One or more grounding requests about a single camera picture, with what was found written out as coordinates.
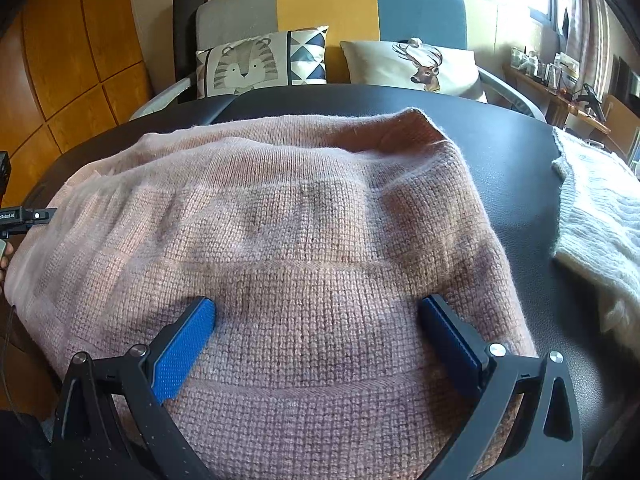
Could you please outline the pink knitted sweater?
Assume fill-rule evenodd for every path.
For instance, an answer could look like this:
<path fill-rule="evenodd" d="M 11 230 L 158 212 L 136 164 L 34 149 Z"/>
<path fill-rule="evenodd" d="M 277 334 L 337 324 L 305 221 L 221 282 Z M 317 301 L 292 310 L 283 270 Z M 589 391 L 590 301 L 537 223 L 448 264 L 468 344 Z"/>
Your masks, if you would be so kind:
<path fill-rule="evenodd" d="M 219 478 L 424 471 L 466 413 L 416 322 L 427 295 L 535 351 L 462 154 L 420 110 L 149 133 L 51 206 L 4 291 L 58 373 L 216 304 L 166 408 Z"/>

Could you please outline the cream knitted sweater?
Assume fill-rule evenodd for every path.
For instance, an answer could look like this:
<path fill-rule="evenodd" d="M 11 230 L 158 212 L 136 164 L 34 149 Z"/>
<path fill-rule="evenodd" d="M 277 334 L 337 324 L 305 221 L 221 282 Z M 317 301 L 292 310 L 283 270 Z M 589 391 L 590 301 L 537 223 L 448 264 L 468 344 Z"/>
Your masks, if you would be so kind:
<path fill-rule="evenodd" d="M 639 181 L 613 153 L 555 128 L 562 180 L 553 258 L 597 293 L 600 330 L 639 353 Z"/>

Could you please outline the black rolled mat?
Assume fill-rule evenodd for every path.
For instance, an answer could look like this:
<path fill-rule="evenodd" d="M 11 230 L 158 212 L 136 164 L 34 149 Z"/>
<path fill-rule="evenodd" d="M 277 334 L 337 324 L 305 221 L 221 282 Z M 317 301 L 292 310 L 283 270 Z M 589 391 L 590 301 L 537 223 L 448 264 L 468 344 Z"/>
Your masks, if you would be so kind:
<path fill-rule="evenodd" d="M 196 12 L 207 0 L 172 0 L 172 53 L 175 80 L 186 78 L 195 70 Z"/>

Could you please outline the tiger print cushion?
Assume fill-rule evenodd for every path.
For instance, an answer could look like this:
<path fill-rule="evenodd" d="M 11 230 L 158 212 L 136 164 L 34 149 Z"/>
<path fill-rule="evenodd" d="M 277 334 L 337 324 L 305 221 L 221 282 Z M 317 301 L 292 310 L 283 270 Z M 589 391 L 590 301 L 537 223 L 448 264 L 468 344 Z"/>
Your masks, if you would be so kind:
<path fill-rule="evenodd" d="M 324 25 L 273 32 L 198 51 L 198 97 L 240 96 L 263 88 L 325 84 L 328 31 Z"/>

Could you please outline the wooden cabinet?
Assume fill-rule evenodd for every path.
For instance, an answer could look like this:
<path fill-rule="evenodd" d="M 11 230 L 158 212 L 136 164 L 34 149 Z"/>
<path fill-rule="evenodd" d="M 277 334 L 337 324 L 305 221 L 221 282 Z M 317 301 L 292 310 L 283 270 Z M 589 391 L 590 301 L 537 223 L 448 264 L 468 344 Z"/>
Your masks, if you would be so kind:
<path fill-rule="evenodd" d="M 605 97 L 603 111 L 605 125 L 610 129 L 608 140 L 613 143 L 613 148 L 624 159 L 629 159 L 631 149 L 634 147 L 634 142 L 636 142 L 639 117 L 612 94 L 608 94 Z"/>

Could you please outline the wooden side table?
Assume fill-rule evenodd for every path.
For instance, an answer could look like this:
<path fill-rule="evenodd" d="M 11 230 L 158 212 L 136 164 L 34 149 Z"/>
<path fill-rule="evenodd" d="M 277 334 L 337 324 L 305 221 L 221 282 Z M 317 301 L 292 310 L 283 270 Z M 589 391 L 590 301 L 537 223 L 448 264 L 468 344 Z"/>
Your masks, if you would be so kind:
<path fill-rule="evenodd" d="M 536 91 L 548 96 L 549 104 L 547 111 L 544 113 L 544 119 L 548 124 L 564 128 L 567 123 L 568 116 L 574 116 L 580 122 L 583 122 L 592 130 L 604 136 L 611 134 L 611 129 L 605 125 L 605 117 L 602 110 L 602 103 L 593 93 L 592 88 L 585 84 L 582 90 L 570 92 L 567 88 L 553 88 L 549 86 L 547 79 L 541 79 L 535 74 L 529 73 L 529 67 L 543 68 L 547 75 L 555 78 L 559 84 L 563 76 L 562 70 L 557 68 L 548 68 L 543 66 L 541 62 L 529 63 L 525 61 L 519 66 L 513 67 L 511 64 L 502 66 L 506 76 L 514 79 L 516 82 L 525 82 Z"/>

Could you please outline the deer print cushion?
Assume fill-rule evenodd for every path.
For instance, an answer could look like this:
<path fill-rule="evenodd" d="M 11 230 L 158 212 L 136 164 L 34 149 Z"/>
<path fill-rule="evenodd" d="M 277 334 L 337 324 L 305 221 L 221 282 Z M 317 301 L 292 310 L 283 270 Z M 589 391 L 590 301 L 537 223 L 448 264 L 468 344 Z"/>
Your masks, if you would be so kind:
<path fill-rule="evenodd" d="M 349 80 L 370 84 L 460 96 L 486 103 L 475 55 L 469 50 L 409 42 L 342 41 Z"/>

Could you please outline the grey yellow blue sofa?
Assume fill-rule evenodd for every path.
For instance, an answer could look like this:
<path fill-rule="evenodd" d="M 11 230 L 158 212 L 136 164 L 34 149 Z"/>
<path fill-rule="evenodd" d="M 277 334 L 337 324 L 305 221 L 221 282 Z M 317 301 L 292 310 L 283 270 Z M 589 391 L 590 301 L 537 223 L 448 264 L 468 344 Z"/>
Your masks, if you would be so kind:
<path fill-rule="evenodd" d="M 351 84 L 342 41 L 409 42 L 472 51 L 487 93 L 501 96 L 514 110 L 542 119 L 535 103 L 503 79 L 480 66 L 480 54 L 469 44 L 474 18 L 466 0 L 207 0 L 196 12 L 198 51 L 272 34 L 328 26 L 326 35 L 326 83 Z M 198 98 L 195 70 L 142 105 L 134 116 L 162 110 L 171 102 Z"/>

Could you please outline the pink curtain left window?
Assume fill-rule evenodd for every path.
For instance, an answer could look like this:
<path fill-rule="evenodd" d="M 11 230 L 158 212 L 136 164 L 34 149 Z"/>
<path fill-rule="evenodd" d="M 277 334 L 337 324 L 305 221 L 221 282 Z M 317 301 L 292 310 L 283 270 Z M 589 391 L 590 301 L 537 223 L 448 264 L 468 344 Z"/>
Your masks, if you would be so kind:
<path fill-rule="evenodd" d="M 566 53 L 579 63 L 579 83 L 602 94 L 611 73 L 608 6 L 605 0 L 567 0 L 566 10 Z"/>

